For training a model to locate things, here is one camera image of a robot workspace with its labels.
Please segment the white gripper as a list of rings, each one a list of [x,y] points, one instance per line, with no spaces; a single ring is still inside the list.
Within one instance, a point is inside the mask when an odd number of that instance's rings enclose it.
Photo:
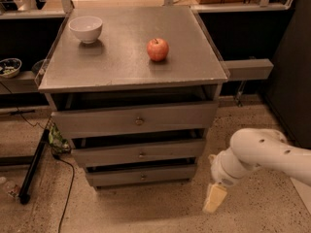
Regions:
[[[211,177],[215,183],[208,185],[202,211],[212,214],[225,200],[226,187],[237,185],[244,177],[255,172],[256,168],[239,160],[231,149],[210,154],[208,160],[211,164]]]

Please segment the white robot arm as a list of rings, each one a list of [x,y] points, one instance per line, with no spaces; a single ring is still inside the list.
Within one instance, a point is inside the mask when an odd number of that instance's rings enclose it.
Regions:
[[[260,168],[284,172],[311,185],[311,151],[291,146],[285,135],[274,129],[244,128],[230,138],[229,147],[209,156],[211,178],[202,211],[214,213],[227,190]]]

